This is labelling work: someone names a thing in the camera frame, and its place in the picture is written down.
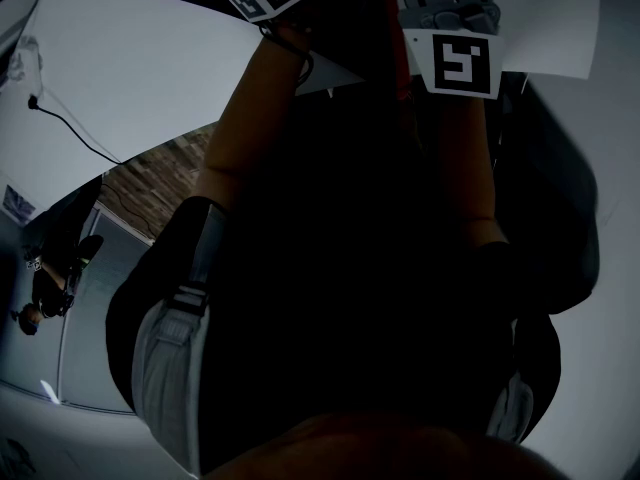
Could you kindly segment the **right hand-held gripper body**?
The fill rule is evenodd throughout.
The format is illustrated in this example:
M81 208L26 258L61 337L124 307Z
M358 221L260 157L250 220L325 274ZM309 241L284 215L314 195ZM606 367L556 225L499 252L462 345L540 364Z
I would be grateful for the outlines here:
M398 19L428 91L495 100L505 45L495 4L405 9Z

